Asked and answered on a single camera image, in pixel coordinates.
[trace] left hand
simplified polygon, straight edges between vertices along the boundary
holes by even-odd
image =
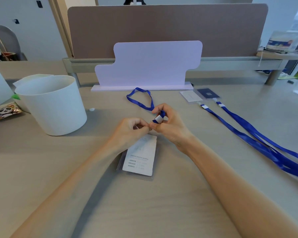
[[[125,118],[115,129],[105,146],[121,153],[150,131],[149,124],[141,118]]]

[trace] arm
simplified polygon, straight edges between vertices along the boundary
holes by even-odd
[[[160,104],[152,113],[160,110],[166,112],[168,121],[162,124],[151,122],[150,127],[162,133],[191,158],[242,237],[298,238],[298,225],[196,138],[174,109]]]
[[[140,137],[149,124],[139,118],[124,119],[102,148],[80,165],[27,220],[11,238],[70,237],[96,184],[114,160]]]

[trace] dark blue card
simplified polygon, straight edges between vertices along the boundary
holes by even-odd
[[[199,93],[202,94],[205,98],[219,98],[215,92],[209,88],[198,89]]]

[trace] forearm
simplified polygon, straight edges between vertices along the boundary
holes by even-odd
[[[242,237],[298,237],[298,226],[213,150],[191,137],[184,153],[196,164]]]
[[[70,237],[96,184],[117,154],[109,147],[95,152],[40,204],[11,237]]]

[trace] blue lanyard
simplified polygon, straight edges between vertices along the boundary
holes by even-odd
[[[130,98],[130,96],[132,96],[133,94],[135,94],[136,91],[140,91],[140,92],[143,92],[143,93],[148,93],[150,98],[151,98],[151,104],[150,104],[150,107],[147,107],[145,105],[143,105],[142,103],[138,102],[137,100],[134,100],[132,98]],[[152,97],[150,95],[150,91],[149,90],[143,90],[141,88],[135,88],[130,94],[128,94],[127,96],[127,99],[134,103],[134,104],[137,104],[139,107],[145,109],[145,110],[148,110],[148,111],[152,111],[154,109],[154,105],[153,105],[153,100],[152,100]],[[158,115],[154,120],[152,120],[154,123],[162,123],[163,122],[163,118],[164,116],[166,115],[165,111],[161,110],[160,111],[160,115]]]
[[[241,118],[235,113],[230,112],[224,104],[221,102],[216,102],[221,108],[223,108],[236,122],[238,122],[244,129],[246,129],[251,135],[253,135],[257,140],[254,140],[247,134],[238,131],[236,128],[228,124],[225,120],[223,120],[220,116],[218,116],[216,113],[214,113],[209,107],[207,107],[205,104],[201,104],[201,107],[204,108],[206,111],[214,115],[217,119],[219,119],[230,131],[232,131],[234,134],[239,136],[242,140],[244,140],[246,143],[248,143],[250,146],[258,150],[260,153],[265,155],[267,158],[272,160],[278,168],[281,170],[290,173],[294,176],[298,176],[298,164],[295,163],[294,161],[288,159],[286,156],[278,152],[276,149],[273,147],[270,147],[266,145],[262,139],[270,143],[271,145],[275,146],[276,148],[279,148],[280,150],[293,155],[294,157],[298,158],[298,153],[285,149],[278,144],[274,143],[264,135],[262,135],[258,130],[256,130],[249,122]]]

